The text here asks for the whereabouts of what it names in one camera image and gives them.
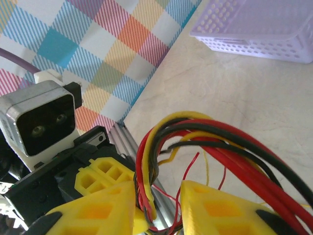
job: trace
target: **perforated basket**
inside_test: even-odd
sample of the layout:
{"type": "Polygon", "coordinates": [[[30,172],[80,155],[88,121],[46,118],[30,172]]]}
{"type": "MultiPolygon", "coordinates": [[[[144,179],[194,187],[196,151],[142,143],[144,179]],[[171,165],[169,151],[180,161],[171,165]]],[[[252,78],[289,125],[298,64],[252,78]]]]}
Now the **perforated basket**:
{"type": "Polygon", "coordinates": [[[313,61],[313,0],[211,0],[191,36],[215,51],[313,61]]]}

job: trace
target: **yellow plastic bracket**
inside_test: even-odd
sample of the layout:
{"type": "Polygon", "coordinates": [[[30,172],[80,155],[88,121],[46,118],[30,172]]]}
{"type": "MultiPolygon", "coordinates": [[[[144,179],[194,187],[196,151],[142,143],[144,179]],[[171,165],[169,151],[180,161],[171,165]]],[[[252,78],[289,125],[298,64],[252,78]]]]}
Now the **yellow plastic bracket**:
{"type": "Polygon", "coordinates": [[[181,213],[186,235],[276,235],[255,213],[268,208],[207,187],[181,183],[181,213]]]}
{"type": "MultiPolygon", "coordinates": [[[[112,157],[91,159],[90,165],[79,169],[75,189],[83,196],[98,192],[122,182],[133,182],[134,172],[112,157]]],[[[148,230],[143,212],[135,208],[133,234],[148,230]]]]}
{"type": "Polygon", "coordinates": [[[123,182],[48,212],[63,215],[47,235],[132,235],[134,211],[134,183],[123,182]]]}

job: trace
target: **white table surface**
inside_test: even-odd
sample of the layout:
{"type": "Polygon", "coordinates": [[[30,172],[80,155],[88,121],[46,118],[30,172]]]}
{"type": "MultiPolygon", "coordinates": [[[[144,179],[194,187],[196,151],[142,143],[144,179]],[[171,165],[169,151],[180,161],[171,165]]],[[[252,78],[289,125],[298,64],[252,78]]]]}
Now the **white table surface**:
{"type": "MultiPolygon", "coordinates": [[[[234,125],[271,148],[313,188],[313,65],[213,52],[189,37],[208,0],[203,0],[125,119],[137,143],[166,115],[193,110],[234,125]]],[[[159,179],[175,195],[197,150],[182,148],[160,167],[159,179]]],[[[217,187],[223,167],[212,157],[210,186],[217,187]]],[[[202,156],[188,179],[205,182],[202,156]]],[[[304,199],[278,174],[297,201],[304,199]]],[[[223,191],[262,200],[229,171],[223,191]]]]}

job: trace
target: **wire bundle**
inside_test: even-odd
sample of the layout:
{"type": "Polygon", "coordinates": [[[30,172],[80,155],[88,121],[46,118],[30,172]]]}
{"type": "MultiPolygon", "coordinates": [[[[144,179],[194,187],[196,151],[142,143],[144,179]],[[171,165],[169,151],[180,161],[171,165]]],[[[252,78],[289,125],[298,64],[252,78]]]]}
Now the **wire bundle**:
{"type": "Polygon", "coordinates": [[[284,192],[274,173],[265,163],[272,165],[299,191],[308,204],[313,208],[313,192],[271,150],[243,131],[225,123],[212,120],[197,112],[178,112],[164,118],[150,132],[146,134],[139,145],[134,176],[136,189],[136,203],[151,224],[152,234],[170,234],[182,228],[182,219],[178,219],[179,191],[175,198],[176,213],[174,223],[170,228],[157,230],[153,226],[156,218],[154,199],[151,186],[159,173],[159,165],[171,162],[179,147],[201,146],[213,158],[223,164],[236,175],[244,184],[268,203],[298,234],[307,235],[308,232],[301,225],[301,219],[313,231],[313,217],[295,200],[284,192]],[[175,136],[182,136],[179,142],[170,145],[167,150],[161,148],[164,143],[175,136]],[[160,153],[171,152],[169,159],[157,162],[160,153]]]}

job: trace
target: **checkered tablecloth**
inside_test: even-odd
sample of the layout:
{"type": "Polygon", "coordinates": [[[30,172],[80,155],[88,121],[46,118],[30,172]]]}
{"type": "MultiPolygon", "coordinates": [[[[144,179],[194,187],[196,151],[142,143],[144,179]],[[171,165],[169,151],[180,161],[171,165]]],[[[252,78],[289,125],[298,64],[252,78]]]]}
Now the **checkered tablecloth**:
{"type": "MultiPolygon", "coordinates": [[[[0,47],[82,83],[81,133],[123,119],[201,0],[0,0],[0,47]]],[[[0,95],[34,83],[0,58],[0,95]]]]}

